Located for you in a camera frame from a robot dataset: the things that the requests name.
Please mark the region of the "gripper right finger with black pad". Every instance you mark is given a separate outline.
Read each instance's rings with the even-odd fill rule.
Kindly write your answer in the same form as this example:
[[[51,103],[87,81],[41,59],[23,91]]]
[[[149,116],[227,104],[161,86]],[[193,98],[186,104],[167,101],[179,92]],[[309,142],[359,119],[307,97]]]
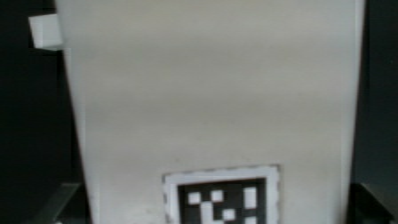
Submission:
[[[391,211],[364,184],[351,187],[355,224],[398,224]]]

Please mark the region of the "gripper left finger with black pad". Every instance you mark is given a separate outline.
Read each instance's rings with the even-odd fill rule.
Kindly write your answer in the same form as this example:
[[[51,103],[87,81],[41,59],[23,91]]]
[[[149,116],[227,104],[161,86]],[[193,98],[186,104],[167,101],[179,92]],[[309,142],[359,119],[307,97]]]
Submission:
[[[80,186],[80,183],[60,184],[60,187],[46,201],[44,207],[41,208],[33,218],[26,221],[26,224],[64,224],[60,221],[60,214],[67,207]]]

